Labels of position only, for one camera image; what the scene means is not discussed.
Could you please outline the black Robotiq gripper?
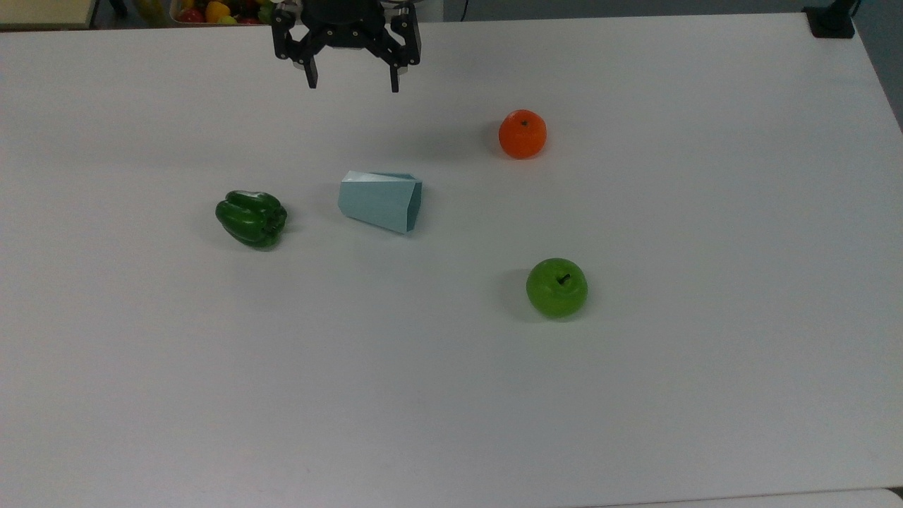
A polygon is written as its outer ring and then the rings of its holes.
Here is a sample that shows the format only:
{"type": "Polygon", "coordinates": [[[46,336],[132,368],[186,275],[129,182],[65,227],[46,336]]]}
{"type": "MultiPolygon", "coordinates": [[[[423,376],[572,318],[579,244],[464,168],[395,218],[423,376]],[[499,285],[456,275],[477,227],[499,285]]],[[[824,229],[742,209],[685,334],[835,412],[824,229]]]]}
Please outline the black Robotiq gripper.
{"type": "Polygon", "coordinates": [[[326,46],[368,49],[387,64],[393,93],[399,76],[420,63],[417,10],[393,8],[388,14],[378,1],[303,1],[302,7],[274,7],[274,52],[303,70],[310,89],[318,85],[315,56],[326,46]],[[302,23],[306,35],[295,40],[291,29],[302,23]]]}

